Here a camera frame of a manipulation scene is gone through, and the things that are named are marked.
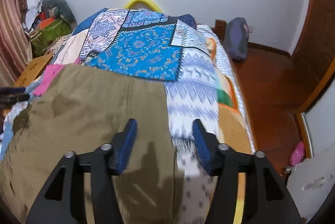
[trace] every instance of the baseboard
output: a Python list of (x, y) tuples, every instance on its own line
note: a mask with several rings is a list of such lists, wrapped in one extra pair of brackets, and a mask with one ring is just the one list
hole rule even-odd
[(279, 55), (284, 55), (287, 58), (291, 58), (291, 54), (288, 53), (287, 51), (276, 49), (274, 47), (264, 46), (264, 45), (260, 45), (260, 44), (256, 44), (256, 43), (252, 43), (252, 42), (248, 42), (248, 47), (251, 48), (251, 49), (260, 49), (260, 50), (264, 50), (264, 51), (268, 51), (268, 52), (277, 53)]

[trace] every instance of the striped curtain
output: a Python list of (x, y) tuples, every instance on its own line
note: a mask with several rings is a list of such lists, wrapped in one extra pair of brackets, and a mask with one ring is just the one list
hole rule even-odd
[(22, 23), (27, 0), (0, 0), (0, 86), (12, 86), (31, 61)]

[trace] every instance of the patchwork quilt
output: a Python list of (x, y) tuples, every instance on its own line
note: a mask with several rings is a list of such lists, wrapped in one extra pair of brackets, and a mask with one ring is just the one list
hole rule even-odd
[[(204, 223), (216, 178), (208, 176), (197, 160), (194, 119), (201, 119), (221, 143), (245, 153), (255, 150), (241, 91), (217, 36), (208, 26), (196, 25), (190, 15), (104, 8), (76, 27), (51, 63), (70, 64), (78, 57), (83, 66), (164, 82), (178, 169), (185, 173), (176, 223)], [(21, 105), (14, 108), (11, 120), (26, 108)], [(12, 130), (6, 125), (7, 145)]]

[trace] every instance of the green bag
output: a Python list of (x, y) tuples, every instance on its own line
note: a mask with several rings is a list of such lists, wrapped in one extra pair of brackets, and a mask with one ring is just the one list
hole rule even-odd
[(33, 58), (44, 55), (47, 47), (51, 45), (56, 38), (70, 33), (69, 25), (60, 18), (56, 19), (30, 41)]

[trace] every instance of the door frame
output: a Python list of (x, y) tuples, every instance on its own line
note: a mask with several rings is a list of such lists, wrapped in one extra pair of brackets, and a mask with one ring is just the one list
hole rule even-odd
[[(299, 37), (298, 43), (294, 49), (294, 52), (292, 54), (292, 58), (296, 55), (297, 51), (301, 47), (302, 41), (304, 39), (304, 35), (306, 33), (307, 25), (309, 22), (309, 18), (311, 15), (313, 0), (309, 0), (307, 15), (305, 19), (305, 23), (303, 26), (303, 29), (301, 31), (301, 35)], [(305, 121), (305, 114), (308, 112), (315, 104), (316, 102), (321, 98), (321, 96), (324, 94), (324, 92), (327, 90), (331, 82), (333, 81), (335, 77), (335, 58), (331, 62), (328, 70), (326, 71), (325, 75), (319, 82), (319, 84), (316, 86), (314, 91), (311, 93), (311, 95), (306, 99), (306, 101), (299, 107), (297, 110), (295, 110), (295, 115), (301, 130), (301, 135), (303, 138), (303, 142), (305, 145), (305, 154), (307, 158), (313, 157), (313, 149), (311, 144), (311, 139), (309, 135), (309, 130), (307, 123)]]

